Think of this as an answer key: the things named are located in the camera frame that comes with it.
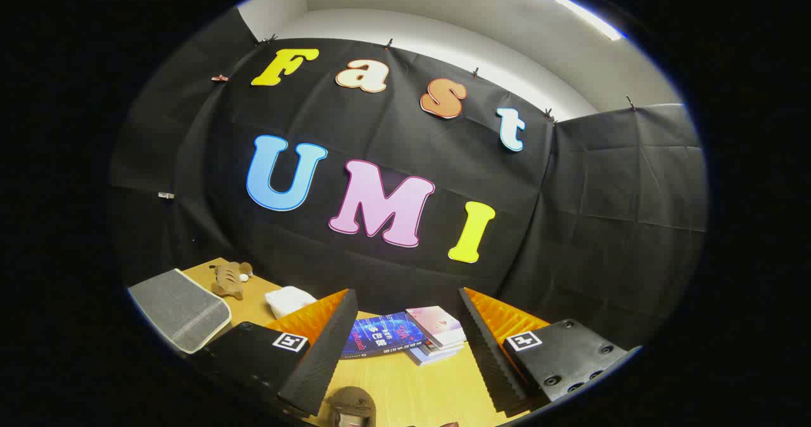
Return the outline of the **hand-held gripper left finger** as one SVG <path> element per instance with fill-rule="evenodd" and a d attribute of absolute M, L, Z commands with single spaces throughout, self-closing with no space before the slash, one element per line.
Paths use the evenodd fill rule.
<path fill-rule="evenodd" d="M 255 407 L 316 416 L 356 317 L 344 289 L 266 325 L 239 323 L 196 353 L 196 367 Z"/>

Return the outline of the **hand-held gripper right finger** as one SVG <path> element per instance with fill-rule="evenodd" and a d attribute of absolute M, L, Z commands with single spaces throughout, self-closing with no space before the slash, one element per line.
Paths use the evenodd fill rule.
<path fill-rule="evenodd" d="M 545 412 L 585 392 L 636 357 L 574 319 L 544 321 L 460 288 L 460 323 L 497 412 Z"/>

